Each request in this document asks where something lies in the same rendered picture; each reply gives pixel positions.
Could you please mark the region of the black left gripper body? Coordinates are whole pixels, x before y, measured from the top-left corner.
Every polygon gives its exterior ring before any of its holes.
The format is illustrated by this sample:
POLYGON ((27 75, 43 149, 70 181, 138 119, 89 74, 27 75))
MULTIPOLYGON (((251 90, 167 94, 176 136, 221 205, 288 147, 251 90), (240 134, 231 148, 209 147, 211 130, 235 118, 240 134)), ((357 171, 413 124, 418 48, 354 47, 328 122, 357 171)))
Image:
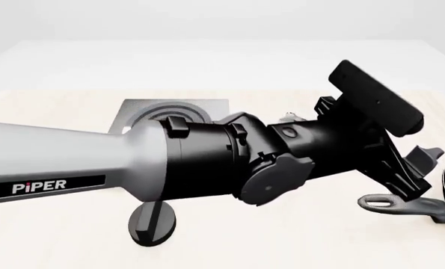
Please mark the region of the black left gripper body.
POLYGON ((347 98, 331 96, 319 98, 315 106, 318 120, 327 123, 344 136, 352 151, 346 161, 355 169, 385 186, 403 201, 421 197, 431 185, 415 176, 396 149, 389 135, 403 137, 423 127, 423 114, 407 102, 401 102, 402 116, 391 105, 376 100, 371 104, 354 104, 347 98))

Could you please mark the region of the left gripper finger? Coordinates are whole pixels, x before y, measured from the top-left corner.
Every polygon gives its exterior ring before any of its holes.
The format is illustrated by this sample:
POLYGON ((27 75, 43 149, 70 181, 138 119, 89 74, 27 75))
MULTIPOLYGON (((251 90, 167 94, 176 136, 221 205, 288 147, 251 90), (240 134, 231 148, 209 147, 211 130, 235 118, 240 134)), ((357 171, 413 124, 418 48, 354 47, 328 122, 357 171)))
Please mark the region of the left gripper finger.
POLYGON ((418 179, 422 179, 438 165, 438 159, 444 155, 444 151, 438 147, 424 149, 415 146, 407 156, 405 162, 418 179))

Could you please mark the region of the dark grey frying pan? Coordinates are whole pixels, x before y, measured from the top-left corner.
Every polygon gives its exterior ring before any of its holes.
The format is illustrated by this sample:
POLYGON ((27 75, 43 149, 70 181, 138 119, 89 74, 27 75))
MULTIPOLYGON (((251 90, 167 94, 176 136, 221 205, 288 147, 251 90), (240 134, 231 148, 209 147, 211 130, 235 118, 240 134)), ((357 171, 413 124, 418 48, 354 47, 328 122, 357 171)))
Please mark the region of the dark grey frying pan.
POLYGON ((425 215, 435 223, 445 223, 445 170, 442 175, 442 200, 420 197, 406 202, 395 194, 367 194, 357 204, 379 214, 425 215))

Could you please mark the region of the round black stove knob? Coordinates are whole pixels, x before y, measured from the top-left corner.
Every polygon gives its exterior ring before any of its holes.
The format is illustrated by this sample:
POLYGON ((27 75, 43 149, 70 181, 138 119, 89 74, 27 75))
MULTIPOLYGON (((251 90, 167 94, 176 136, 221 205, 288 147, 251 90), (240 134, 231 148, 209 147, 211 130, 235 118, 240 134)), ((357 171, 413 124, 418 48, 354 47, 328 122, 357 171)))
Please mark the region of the round black stove knob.
POLYGON ((131 214, 128 222, 132 240, 143 247, 163 244, 177 225, 173 208, 165 201, 145 202, 131 214))

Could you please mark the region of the flat stove plate with rings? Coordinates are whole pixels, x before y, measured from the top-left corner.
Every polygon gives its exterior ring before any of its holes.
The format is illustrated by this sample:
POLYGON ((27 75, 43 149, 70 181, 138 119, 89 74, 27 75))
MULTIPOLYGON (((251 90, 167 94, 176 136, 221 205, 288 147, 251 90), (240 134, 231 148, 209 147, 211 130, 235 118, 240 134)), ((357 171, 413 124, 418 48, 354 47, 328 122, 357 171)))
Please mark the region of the flat stove plate with rings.
POLYGON ((229 113, 229 100, 226 99, 126 99, 108 133, 123 134, 141 120, 178 116, 190 123, 211 123, 229 113))

